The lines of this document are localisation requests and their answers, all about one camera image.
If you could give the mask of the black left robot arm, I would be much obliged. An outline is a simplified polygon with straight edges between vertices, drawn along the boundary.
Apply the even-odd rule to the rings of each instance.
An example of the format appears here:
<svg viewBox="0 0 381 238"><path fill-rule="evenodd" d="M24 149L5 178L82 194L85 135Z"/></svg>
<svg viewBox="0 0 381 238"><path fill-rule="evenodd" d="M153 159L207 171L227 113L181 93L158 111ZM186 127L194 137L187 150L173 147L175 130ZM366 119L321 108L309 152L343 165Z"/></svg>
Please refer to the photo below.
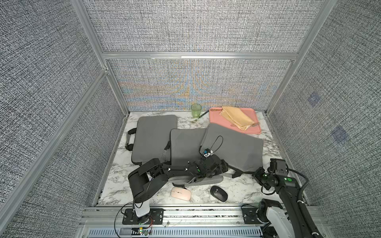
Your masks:
<svg viewBox="0 0 381 238"><path fill-rule="evenodd" d="M150 213L149 200L168 182L180 186L204 185L229 170L228 163L214 154L201 156L184 166L151 159L128 175L133 206L138 218Z"/></svg>

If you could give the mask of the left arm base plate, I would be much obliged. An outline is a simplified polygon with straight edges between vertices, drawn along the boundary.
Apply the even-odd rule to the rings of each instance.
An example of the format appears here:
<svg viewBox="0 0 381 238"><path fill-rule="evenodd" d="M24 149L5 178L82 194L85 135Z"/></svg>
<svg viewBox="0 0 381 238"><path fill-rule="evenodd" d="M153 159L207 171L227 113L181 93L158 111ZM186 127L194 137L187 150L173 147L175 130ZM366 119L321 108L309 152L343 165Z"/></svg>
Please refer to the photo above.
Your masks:
<svg viewBox="0 0 381 238"><path fill-rule="evenodd" d="M151 209L150 212L138 218L136 212L131 209L123 211L123 225L162 225L164 218L164 209Z"/></svg>

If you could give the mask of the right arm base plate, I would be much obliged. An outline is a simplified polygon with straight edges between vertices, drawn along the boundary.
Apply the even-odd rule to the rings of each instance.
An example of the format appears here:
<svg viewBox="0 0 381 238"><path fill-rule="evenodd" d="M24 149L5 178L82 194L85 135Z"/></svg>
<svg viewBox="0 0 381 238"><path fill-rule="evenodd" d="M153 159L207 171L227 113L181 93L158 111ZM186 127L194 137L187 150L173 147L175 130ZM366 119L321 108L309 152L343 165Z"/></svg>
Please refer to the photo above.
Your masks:
<svg viewBox="0 0 381 238"><path fill-rule="evenodd" d="M253 206L243 206L241 208L244 223L247 225L263 225L264 223L257 216L257 208Z"/></svg>

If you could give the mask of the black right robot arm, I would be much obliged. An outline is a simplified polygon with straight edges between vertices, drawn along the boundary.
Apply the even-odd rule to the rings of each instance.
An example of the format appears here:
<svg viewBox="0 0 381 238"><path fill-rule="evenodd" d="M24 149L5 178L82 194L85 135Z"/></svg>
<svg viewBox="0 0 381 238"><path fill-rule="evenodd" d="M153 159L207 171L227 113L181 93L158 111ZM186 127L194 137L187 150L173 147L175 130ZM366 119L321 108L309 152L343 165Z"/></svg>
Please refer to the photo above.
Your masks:
<svg viewBox="0 0 381 238"><path fill-rule="evenodd" d="M313 222L302 199L302 188L293 177L269 174L264 168L254 173L255 180L264 188L274 188L283 204L278 201L262 199L257 209L258 219L272 224L281 238L321 238L322 235Z"/></svg>

